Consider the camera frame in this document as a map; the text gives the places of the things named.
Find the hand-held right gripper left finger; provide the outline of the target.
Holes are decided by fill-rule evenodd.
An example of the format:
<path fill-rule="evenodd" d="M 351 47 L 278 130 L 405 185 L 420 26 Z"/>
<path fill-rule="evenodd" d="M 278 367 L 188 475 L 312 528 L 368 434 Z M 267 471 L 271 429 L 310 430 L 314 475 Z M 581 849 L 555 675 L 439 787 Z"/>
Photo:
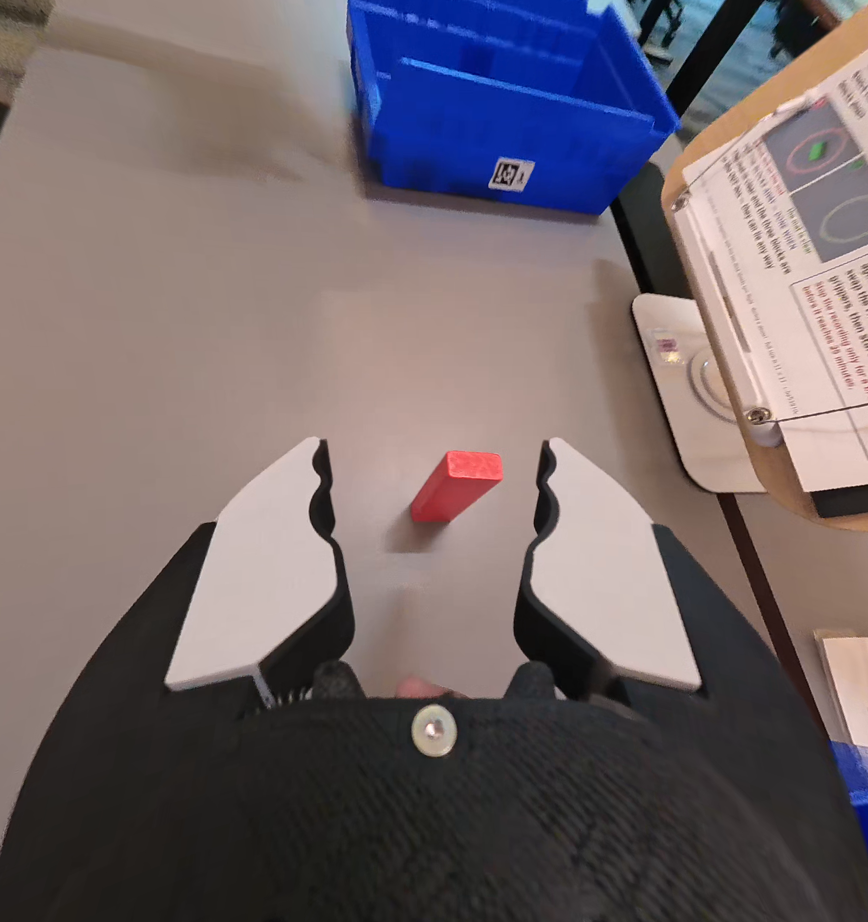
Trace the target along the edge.
<path fill-rule="evenodd" d="M 339 660 L 356 619 L 334 535 L 327 441 L 308 437 L 250 481 L 217 517 L 165 686 L 249 680 L 267 708 L 307 700 Z"/>

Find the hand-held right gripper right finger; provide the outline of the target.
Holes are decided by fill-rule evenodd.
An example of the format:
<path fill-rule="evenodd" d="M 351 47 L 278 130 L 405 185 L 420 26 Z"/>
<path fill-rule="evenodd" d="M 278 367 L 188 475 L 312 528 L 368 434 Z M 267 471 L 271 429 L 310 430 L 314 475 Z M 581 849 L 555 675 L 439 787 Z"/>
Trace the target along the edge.
<path fill-rule="evenodd" d="M 534 538 L 513 634 L 568 699 L 620 680 L 698 692 L 691 649 L 655 532 L 616 480 L 559 437 L 543 442 Z"/>

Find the red plank block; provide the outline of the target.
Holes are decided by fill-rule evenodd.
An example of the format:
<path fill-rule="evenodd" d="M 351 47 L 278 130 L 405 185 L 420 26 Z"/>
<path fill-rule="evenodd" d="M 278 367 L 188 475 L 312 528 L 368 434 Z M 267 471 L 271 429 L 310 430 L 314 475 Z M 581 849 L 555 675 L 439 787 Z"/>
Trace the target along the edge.
<path fill-rule="evenodd" d="M 503 479 L 500 455 L 451 450 L 428 476 L 409 507 L 415 523 L 449 523 Z"/>

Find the blue plastic bin with divider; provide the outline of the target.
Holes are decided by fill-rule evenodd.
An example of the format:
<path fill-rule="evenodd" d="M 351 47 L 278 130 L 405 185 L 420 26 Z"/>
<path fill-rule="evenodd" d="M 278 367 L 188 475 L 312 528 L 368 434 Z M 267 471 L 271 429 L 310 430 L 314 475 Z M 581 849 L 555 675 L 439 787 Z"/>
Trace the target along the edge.
<path fill-rule="evenodd" d="M 603 213 L 680 118 L 586 2 L 348 2 L 366 158 L 386 186 Z"/>

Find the printed paper booklet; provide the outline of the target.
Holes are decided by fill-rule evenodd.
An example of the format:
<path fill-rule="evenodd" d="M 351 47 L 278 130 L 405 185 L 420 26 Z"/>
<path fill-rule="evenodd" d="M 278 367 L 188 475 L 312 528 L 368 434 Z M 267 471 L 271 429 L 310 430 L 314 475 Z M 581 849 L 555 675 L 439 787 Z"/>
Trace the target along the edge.
<path fill-rule="evenodd" d="M 868 748 L 868 636 L 831 630 L 814 636 L 848 742 Z"/>

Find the white rounded base plate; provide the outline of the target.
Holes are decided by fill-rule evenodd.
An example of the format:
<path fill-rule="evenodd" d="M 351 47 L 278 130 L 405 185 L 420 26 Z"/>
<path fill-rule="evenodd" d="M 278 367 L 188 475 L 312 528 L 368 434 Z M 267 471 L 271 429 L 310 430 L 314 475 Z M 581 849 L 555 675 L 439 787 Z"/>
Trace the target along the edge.
<path fill-rule="evenodd" d="M 642 293 L 632 314 L 689 478 L 710 493 L 764 493 L 696 304 Z"/>

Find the black metal post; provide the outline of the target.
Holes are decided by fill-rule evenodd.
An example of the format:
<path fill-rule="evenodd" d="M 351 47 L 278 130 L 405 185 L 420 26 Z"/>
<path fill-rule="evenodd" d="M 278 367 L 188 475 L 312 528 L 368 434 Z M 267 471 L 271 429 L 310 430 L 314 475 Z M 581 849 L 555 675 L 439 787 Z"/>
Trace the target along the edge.
<path fill-rule="evenodd" d="M 762 5 L 762 1 L 721 3 L 667 88 L 677 116 L 684 116 Z"/>

